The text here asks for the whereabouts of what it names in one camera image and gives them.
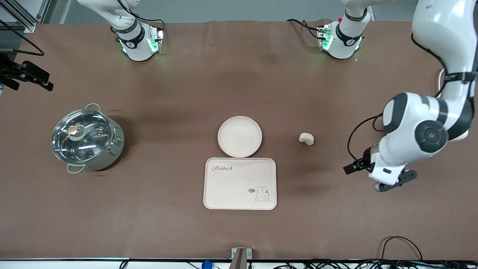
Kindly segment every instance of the pot handle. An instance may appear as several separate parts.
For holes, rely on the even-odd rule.
[[[98,107],[97,110],[98,110],[98,111],[101,111],[101,108],[99,107],[99,105],[98,105],[97,103],[88,104],[88,105],[85,107],[85,109],[89,109],[89,108],[92,107],[92,106],[97,106],[97,107]]]
[[[73,172],[71,170],[71,167],[81,167],[81,169],[77,172]],[[66,170],[68,171],[68,173],[70,174],[78,174],[78,173],[81,173],[83,172],[83,170],[85,170],[85,167],[86,167],[86,164],[82,164],[82,165],[75,165],[75,164],[67,164],[66,165]]]

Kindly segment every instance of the blue round object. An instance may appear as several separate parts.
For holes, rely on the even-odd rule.
[[[203,261],[201,269],[212,269],[212,262],[210,260]]]

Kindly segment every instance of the lid knob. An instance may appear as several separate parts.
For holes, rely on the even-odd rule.
[[[69,135],[76,135],[80,131],[80,128],[78,126],[73,125],[70,128],[68,128],[68,134]]]

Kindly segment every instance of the white plate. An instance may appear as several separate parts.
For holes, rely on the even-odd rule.
[[[221,125],[217,141],[227,155],[244,158],[251,156],[259,148],[262,143],[262,132],[253,119],[237,116]]]
[[[203,204],[208,209],[274,209],[275,162],[269,158],[210,158],[206,162]]]

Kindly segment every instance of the round plate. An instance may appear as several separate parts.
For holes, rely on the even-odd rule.
[[[253,119],[237,116],[221,125],[217,140],[227,155],[244,158],[251,156],[259,148],[262,143],[262,132]]]

